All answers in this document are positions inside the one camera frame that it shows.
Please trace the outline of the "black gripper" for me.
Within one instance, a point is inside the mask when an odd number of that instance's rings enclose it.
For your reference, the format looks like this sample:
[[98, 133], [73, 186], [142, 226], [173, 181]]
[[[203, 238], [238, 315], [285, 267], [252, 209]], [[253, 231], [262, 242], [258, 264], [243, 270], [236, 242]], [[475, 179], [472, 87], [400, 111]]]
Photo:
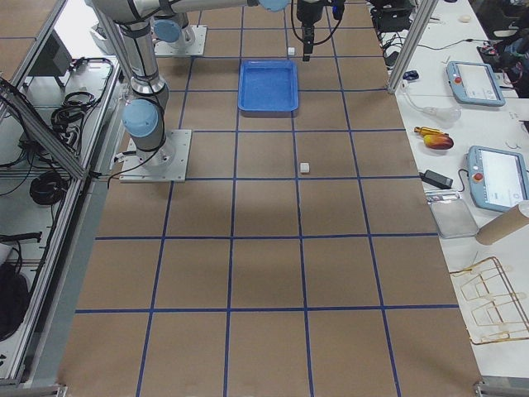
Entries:
[[[324, 1], [297, 1], [296, 18], [301, 22], [302, 33], [295, 36], [303, 43], [303, 53], [312, 53], [315, 46], [315, 24], [322, 19]], [[303, 55], [303, 62], [311, 59], [309, 54]]]

